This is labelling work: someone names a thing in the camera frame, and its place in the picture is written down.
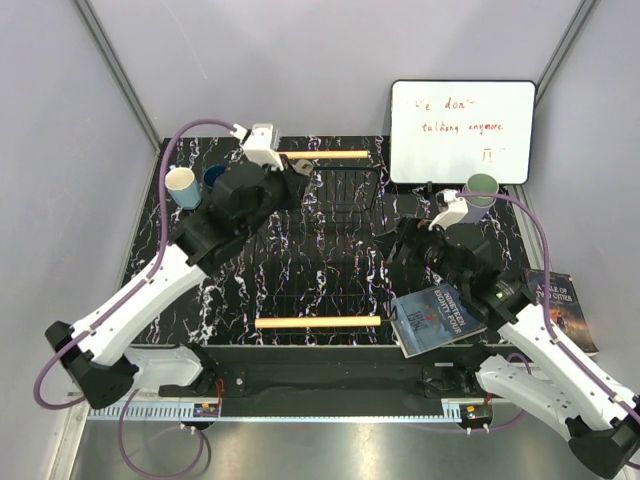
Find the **sage green plastic cup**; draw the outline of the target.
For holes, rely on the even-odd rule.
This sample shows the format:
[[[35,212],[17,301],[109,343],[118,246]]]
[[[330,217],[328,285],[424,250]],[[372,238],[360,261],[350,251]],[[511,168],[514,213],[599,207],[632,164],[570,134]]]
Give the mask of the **sage green plastic cup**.
[[[466,203],[469,210],[486,211],[493,206],[495,199],[492,194],[499,191],[497,180],[485,173],[476,173],[472,175],[463,187],[463,192],[471,194],[466,197]]]

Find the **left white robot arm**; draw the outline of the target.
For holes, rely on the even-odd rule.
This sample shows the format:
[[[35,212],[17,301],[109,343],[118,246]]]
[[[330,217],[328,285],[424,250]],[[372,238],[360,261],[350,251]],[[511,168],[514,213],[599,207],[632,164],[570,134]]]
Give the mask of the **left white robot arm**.
[[[206,396],[216,361],[195,344],[134,348],[132,341],[184,293],[242,253],[277,211],[300,208],[314,170],[308,160],[283,169],[241,160],[225,169],[168,246],[93,314],[45,332],[84,399],[106,408],[135,389]]]

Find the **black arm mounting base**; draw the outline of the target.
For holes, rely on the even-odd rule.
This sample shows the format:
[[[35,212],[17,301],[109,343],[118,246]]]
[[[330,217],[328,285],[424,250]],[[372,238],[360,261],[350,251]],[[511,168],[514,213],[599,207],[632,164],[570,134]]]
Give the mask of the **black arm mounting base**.
[[[277,400],[416,407],[423,399],[484,400],[456,365],[471,346],[405,358],[392,346],[207,346],[224,400],[253,405]]]

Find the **lavender plastic cup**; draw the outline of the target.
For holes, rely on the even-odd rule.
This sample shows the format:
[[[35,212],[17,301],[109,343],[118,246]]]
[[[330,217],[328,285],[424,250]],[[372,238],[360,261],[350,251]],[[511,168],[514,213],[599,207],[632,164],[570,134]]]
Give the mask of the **lavender plastic cup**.
[[[467,214],[461,220],[463,224],[476,224],[480,222],[495,204],[494,199],[490,199],[489,202],[484,201],[481,205],[477,204],[475,198],[466,198],[465,202],[467,205]]]

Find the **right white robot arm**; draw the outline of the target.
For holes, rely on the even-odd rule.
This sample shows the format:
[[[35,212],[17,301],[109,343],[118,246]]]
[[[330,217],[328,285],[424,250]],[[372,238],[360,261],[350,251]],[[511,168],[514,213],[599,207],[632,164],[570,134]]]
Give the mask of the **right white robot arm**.
[[[534,292],[496,260],[498,243],[473,224],[429,228],[406,217],[374,243],[388,262],[429,268],[462,306],[517,347],[544,381],[519,372],[483,346],[463,357],[454,384],[466,396],[502,397],[555,430],[592,473],[613,479],[639,449],[639,396],[616,381],[563,331],[547,322]]]

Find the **taupe ceramic mug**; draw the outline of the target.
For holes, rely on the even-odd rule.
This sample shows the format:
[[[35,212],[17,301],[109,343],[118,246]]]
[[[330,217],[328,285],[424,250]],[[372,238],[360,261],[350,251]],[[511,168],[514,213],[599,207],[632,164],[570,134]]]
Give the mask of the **taupe ceramic mug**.
[[[294,159],[290,161],[290,164],[298,175],[309,177],[314,170],[313,163],[306,159]]]

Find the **dark blue ceramic cup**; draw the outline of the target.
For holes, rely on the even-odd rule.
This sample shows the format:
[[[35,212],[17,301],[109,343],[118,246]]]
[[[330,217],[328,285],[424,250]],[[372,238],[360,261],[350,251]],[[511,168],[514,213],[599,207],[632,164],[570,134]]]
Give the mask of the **dark blue ceramic cup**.
[[[207,168],[202,176],[202,188],[205,194],[209,194],[217,181],[226,171],[225,164],[217,164]]]

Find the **light blue faceted cup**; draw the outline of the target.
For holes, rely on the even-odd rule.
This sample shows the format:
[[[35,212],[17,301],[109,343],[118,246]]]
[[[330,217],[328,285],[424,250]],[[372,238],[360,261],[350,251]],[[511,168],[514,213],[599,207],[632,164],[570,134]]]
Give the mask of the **light blue faceted cup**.
[[[190,168],[171,165],[164,177],[164,185],[176,205],[183,210],[195,210],[200,205],[200,187]]]

